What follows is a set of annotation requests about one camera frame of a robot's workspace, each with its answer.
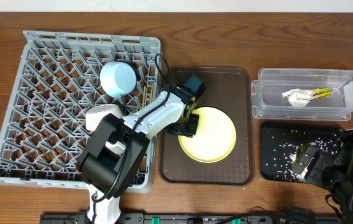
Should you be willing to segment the yellow plate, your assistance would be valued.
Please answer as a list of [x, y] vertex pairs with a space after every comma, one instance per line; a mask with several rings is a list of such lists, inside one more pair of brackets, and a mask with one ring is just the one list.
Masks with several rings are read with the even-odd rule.
[[195, 109], [199, 116], [196, 134], [192, 137], [179, 136], [184, 153], [202, 163], [219, 162], [226, 158], [236, 144], [236, 127], [223, 111], [213, 107]]

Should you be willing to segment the light blue bowl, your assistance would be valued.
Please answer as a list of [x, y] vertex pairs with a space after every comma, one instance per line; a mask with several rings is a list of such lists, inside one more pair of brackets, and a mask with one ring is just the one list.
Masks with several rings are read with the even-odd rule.
[[108, 62], [99, 74], [101, 86], [109, 96], [118, 98], [131, 93], [137, 84], [134, 69], [124, 62]]

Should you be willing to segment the wooden chopstick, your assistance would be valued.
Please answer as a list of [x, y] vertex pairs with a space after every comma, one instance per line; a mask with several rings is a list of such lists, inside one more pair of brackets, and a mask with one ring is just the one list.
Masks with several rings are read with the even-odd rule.
[[141, 109], [143, 109], [143, 108], [145, 107], [146, 93], [147, 93], [147, 85], [144, 85], [144, 87], [143, 87], [143, 94], [142, 94]]
[[150, 103], [152, 102], [152, 98], [153, 98], [153, 92], [154, 92], [154, 84], [151, 84], [151, 87], [150, 87]]

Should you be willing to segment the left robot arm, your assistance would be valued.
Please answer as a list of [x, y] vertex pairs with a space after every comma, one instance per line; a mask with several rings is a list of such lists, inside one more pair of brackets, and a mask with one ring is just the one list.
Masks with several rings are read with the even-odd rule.
[[114, 223], [120, 211], [111, 211], [133, 182], [151, 139], [162, 130], [193, 137], [199, 116], [193, 110], [204, 87], [162, 91], [155, 101], [122, 118], [107, 114], [94, 130], [78, 158], [77, 169], [93, 189], [85, 223]]

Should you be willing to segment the green snack wrapper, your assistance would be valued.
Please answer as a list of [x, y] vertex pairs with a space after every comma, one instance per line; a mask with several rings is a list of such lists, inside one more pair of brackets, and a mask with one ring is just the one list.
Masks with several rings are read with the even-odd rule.
[[310, 100], [332, 96], [332, 91], [328, 88], [317, 88], [312, 90]]

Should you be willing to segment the white tissue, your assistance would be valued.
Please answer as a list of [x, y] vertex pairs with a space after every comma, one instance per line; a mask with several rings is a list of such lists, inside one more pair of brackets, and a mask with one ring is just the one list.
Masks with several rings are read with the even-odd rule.
[[282, 97], [287, 97], [289, 104], [293, 107], [303, 107], [311, 101], [313, 90], [292, 89], [283, 92]]

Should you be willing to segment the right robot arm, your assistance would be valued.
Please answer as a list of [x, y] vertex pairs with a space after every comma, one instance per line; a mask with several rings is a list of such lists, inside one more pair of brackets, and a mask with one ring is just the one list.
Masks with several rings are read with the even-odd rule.
[[339, 208], [332, 207], [341, 223], [353, 223], [353, 129], [342, 130], [337, 138], [339, 153], [330, 154], [310, 144], [296, 150], [292, 171], [305, 183], [329, 192]]

